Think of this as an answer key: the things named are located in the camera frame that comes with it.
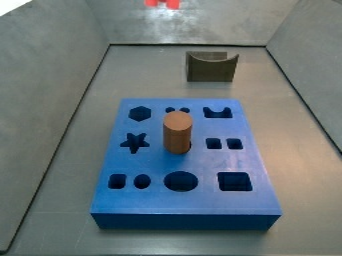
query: red object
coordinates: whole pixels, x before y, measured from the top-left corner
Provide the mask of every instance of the red object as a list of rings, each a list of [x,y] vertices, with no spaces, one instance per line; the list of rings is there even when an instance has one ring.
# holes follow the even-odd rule
[[[165,6],[168,9],[179,9],[179,2],[180,0],[167,0]]]
[[[156,7],[157,6],[157,0],[144,0],[144,5],[148,7]]]

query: circular hole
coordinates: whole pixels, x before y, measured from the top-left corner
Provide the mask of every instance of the circular hole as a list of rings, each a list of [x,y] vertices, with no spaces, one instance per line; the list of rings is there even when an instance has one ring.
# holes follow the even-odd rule
[[[164,178],[165,187],[176,192],[187,192],[197,186],[197,178],[188,172],[172,172]]]
[[[172,111],[175,111],[173,108],[171,108],[171,107],[165,108],[165,113],[169,113],[169,112],[172,112]]]
[[[181,112],[185,112],[185,113],[189,112],[189,109],[188,109],[188,108],[180,108],[179,110],[180,110]]]
[[[133,185],[139,189],[145,189],[151,184],[151,179],[145,174],[140,174],[133,179]]]

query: hole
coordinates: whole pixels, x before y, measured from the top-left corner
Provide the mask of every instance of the hole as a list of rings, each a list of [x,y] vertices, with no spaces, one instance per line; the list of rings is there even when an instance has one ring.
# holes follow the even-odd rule
[[[172,111],[175,111],[173,108],[171,108],[171,107],[165,108],[165,113],[169,113],[169,112],[172,112]]]
[[[251,191],[251,180],[246,172],[219,172],[219,189],[221,191]]]
[[[221,149],[220,139],[208,138],[205,139],[208,149]]]
[[[176,192],[187,192],[197,186],[197,178],[188,172],[172,172],[164,178],[165,187]]]
[[[124,174],[112,174],[108,181],[109,189],[121,189],[125,186],[125,175]]]
[[[140,174],[133,179],[133,185],[139,189],[145,189],[151,184],[151,179],[145,174]]]
[[[227,145],[229,149],[233,149],[233,150],[243,149],[241,142],[239,139],[227,139]]]
[[[140,147],[149,147],[149,144],[144,141],[145,133],[133,135],[127,133],[127,141],[120,144],[120,147],[128,147],[131,154],[136,154]]]
[[[181,112],[184,112],[184,113],[189,113],[189,109],[188,108],[180,108],[179,109]]]
[[[133,119],[136,122],[141,122],[143,120],[148,119],[151,117],[151,109],[145,108],[143,106],[137,108],[132,108],[129,110],[128,117]]]
[[[205,118],[232,118],[229,108],[224,108],[220,112],[213,112],[208,107],[204,107],[203,113]]]

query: brown cylinder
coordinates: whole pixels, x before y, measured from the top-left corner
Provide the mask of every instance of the brown cylinder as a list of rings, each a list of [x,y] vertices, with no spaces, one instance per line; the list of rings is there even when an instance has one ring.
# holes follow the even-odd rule
[[[164,147],[173,154],[189,150],[192,118],[181,111],[172,111],[164,117]]]

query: hexagonal hole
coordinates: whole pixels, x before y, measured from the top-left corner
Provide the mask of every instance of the hexagonal hole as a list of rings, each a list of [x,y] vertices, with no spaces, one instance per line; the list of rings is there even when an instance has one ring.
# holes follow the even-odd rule
[[[128,117],[133,119],[136,122],[141,122],[145,119],[151,118],[151,109],[147,107],[136,107],[129,110]]]

